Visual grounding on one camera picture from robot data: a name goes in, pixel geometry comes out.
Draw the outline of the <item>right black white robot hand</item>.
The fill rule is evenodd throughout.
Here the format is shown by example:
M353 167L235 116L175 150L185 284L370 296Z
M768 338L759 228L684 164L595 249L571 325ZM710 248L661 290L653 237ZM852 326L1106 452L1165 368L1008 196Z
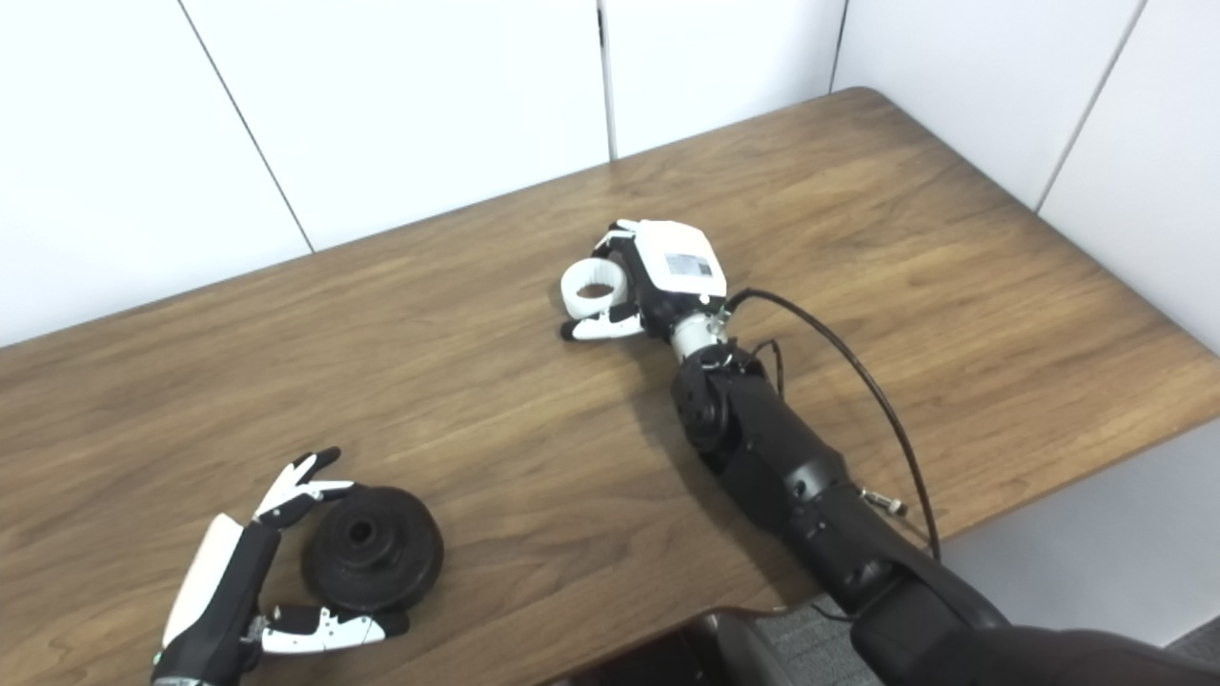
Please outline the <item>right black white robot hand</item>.
M726 273L702 229L667 220L619 220L560 280L562 341L633 334L680 356L722 338L714 320L727 300Z

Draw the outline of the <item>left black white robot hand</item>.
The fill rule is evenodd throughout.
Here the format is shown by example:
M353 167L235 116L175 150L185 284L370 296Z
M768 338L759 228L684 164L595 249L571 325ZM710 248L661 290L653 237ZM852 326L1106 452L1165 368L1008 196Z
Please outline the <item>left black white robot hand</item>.
M404 612L340 612L331 604L260 609L283 531L316 504L362 487L316 477L340 457L338 447L296 457L245 524L227 514L214 518L174 597L150 684L238 685L267 653L318 655L407 634Z

